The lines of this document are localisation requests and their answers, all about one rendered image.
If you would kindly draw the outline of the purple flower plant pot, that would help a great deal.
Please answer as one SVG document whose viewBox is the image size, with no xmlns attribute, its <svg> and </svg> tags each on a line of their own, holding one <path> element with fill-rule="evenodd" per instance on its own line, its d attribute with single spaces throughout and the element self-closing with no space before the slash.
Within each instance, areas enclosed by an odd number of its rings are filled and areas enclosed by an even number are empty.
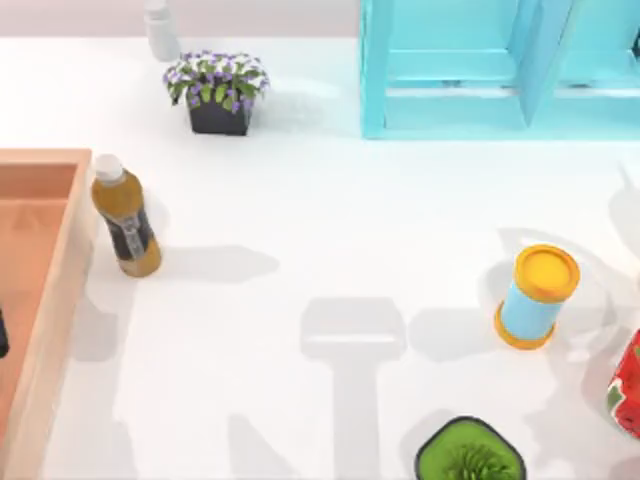
<svg viewBox="0 0 640 480">
<path fill-rule="evenodd" d="M 180 55 L 162 77 L 173 105 L 184 101 L 196 134 L 245 136 L 257 98 L 270 86 L 261 60 L 203 49 Z"/>
</svg>

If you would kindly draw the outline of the amber bottle with black label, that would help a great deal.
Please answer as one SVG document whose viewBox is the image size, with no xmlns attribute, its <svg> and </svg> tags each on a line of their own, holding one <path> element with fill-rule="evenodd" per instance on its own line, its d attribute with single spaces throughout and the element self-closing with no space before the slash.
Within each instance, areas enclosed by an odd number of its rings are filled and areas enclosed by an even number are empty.
<svg viewBox="0 0 640 480">
<path fill-rule="evenodd" d="M 141 182 L 115 155 L 98 155 L 93 165 L 92 201 L 109 230 L 120 269 L 134 278 L 153 274 L 162 254 L 147 216 Z"/>
</svg>

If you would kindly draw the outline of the light blue rack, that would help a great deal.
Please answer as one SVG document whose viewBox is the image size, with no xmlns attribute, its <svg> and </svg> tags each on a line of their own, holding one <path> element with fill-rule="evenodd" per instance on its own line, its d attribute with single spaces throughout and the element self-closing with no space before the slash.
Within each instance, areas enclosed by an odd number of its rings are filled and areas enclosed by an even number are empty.
<svg viewBox="0 0 640 480">
<path fill-rule="evenodd" d="M 640 0 L 360 0 L 366 138 L 640 140 Z"/>
</svg>

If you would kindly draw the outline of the blue and yellow can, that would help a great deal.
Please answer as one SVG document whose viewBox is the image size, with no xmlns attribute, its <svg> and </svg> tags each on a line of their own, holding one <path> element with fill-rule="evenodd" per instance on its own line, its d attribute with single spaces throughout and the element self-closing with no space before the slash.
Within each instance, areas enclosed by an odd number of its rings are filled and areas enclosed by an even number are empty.
<svg viewBox="0 0 640 480">
<path fill-rule="evenodd" d="M 515 259 L 512 282 L 494 315 L 500 338 L 520 350 L 544 346 L 580 278 L 577 262 L 565 250 L 550 244 L 524 248 Z"/>
</svg>

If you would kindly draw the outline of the white plastic bottle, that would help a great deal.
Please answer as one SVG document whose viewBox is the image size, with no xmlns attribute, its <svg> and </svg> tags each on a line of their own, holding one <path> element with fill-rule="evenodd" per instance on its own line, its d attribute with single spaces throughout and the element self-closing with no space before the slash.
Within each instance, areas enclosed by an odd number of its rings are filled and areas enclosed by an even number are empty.
<svg viewBox="0 0 640 480">
<path fill-rule="evenodd" d="M 144 0 L 144 22 L 153 56 L 161 62 L 177 60 L 180 46 L 168 0 Z"/>
</svg>

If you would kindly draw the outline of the salmon-coloured shallow box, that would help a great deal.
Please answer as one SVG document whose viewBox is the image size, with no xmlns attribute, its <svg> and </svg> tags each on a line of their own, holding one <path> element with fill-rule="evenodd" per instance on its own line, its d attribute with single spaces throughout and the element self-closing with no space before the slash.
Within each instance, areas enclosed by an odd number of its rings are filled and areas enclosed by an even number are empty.
<svg viewBox="0 0 640 480">
<path fill-rule="evenodd" d="M 39 480 L 96 231 L 86 148 L 0 148 L 0 480 Z"/>
</svg>

